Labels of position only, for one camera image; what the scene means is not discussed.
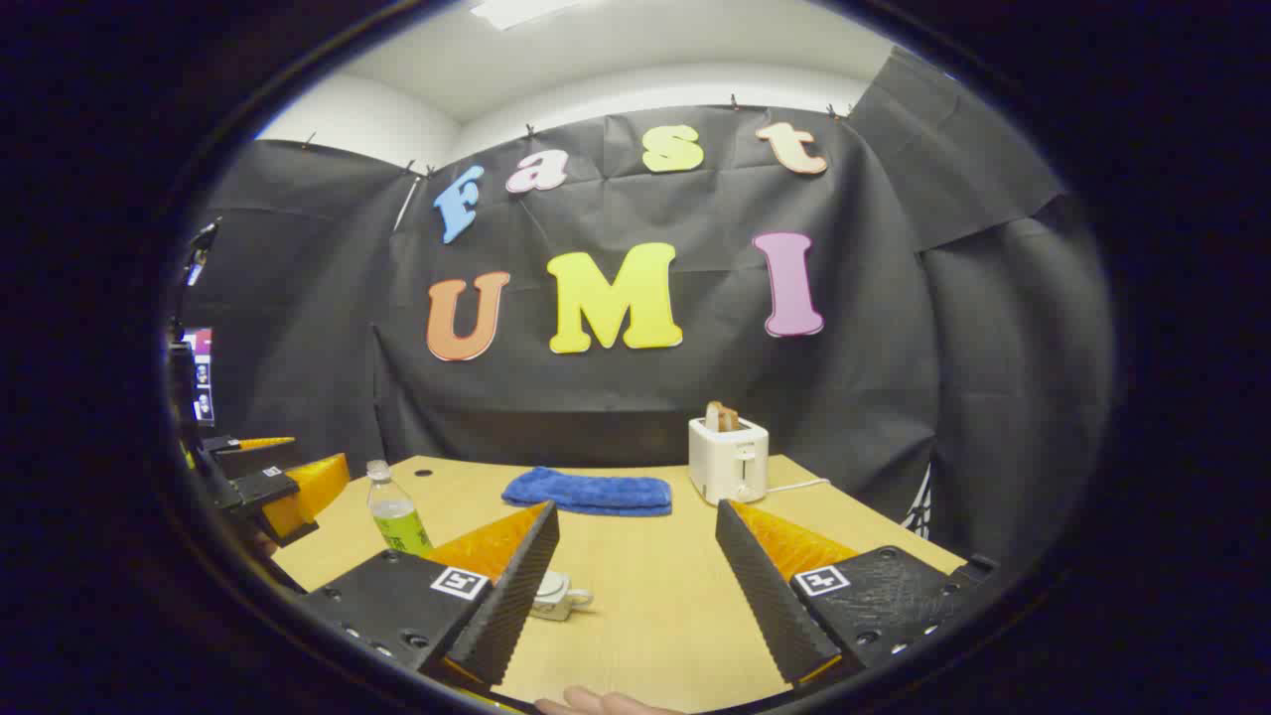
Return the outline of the clear water bottle green label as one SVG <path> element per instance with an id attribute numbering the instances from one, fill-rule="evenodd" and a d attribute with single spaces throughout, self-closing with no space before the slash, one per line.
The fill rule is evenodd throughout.
<path id="1" fill-rule="evenodd" d="M 369 478 L 369 514 L 385 540 L 386 547 L 425 558 L 433 544 L 425 530 L 413 498 L 390 474 L 381 458 L 366 465 Z"/>

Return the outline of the computer monitor screen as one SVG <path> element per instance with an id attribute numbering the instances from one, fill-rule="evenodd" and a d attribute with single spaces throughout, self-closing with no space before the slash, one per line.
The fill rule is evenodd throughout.
<path id="1" fill-rule="evenodd" d="M 211 326 L 187 329 L 183 335 L 183 342 L 186 342 L 192 356 L 194 356 L 194 378 L 192 378 L 194 398 L 192 398 L 192 411 L 194 411 L 197 424 L 206 427 L 214 425 L 214 422 L 216 422 L 211 380 L 212 338 L 214 329 Z"/>

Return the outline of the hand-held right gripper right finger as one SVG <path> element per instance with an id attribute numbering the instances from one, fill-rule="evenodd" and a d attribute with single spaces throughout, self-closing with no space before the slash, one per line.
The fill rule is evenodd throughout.
<path id="1" fill-rule="evenodd" d="M 971 558 L 943 573 L 895 544 L 855 552 L 742 502 L 719 500 L 717 511 L 717 542 L 794 688 L 855 676 L 927 643 L 996 570 Z"/>

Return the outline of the ceiling light panel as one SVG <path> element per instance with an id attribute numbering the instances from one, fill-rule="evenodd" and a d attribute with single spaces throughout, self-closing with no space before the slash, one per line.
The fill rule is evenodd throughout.
<path id="1" fill-rule="evenodd" d="M 473 17 L 486 20 L 496 30 L 535 22 L 561 11 L 583 6 L 592 0 L 480 0 L 469 9 Z"/>

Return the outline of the white ceramic teacup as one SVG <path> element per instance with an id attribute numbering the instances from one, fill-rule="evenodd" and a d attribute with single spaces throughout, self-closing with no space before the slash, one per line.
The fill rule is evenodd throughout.
<path id="1" fill-rule="evenodd" d="M 548 620 L 553 622 L 563 622 L 569 618 L 574 611 L 586 610 L 594 602 L 594 593 L 588 589 L 576 588 L 569 578 L 569 589 L 559 591 L 552 594 L 540 594 L 539 587 L 536 596 L 534 597 L 534 603 L 530 610 L 530 616 L 535 618 Z"/>

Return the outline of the black backdrop cloth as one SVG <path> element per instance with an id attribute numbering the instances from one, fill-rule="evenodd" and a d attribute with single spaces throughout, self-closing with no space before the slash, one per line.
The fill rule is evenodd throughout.
<path id="1" fill-rule="evenodd" d="M 683 465 L 718 399 L 882 514 L 1018 570 L 1061 533 L 1115 403 L 1080 202 L 900 51 L 843 119 L 597 116 L 430 180 L 255 141 L 215 217 L 186 300 L 214 422 L 313 458 Z"/>

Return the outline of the white toaster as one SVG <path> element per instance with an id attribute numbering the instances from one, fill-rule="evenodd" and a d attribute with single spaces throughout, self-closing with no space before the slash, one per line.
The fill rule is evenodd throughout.
<path id="1" fill-rule="evenodd" d="M 728 433 L 709 431 L 703 417 L 688 424 L 689 475 L 709 505 L 766 497 L 769 433 L 745 418 L 740 424 L 741 429 Z"/>

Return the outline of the blue folded towel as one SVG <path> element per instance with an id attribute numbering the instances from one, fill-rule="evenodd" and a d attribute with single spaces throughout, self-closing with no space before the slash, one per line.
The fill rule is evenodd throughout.
<path id="1" fill-rule="evenodd" d="M 508 505 L 553 500 L 559 511 L 588 516 L 655 517 L 672 513 L 669 483 L 655 478 L 597 478 L 535 467 L 505 486 Z"/>

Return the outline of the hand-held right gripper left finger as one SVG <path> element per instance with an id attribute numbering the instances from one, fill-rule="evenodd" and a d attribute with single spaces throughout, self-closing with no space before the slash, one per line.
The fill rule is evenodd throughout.
<path id="1" fill-rule="evenodd" d="M 557 503 L 541 500 L 425 558 L 384 549 L 300 602 L 377 660 L 489 690 L 505 678 L 559 537 Z"/>

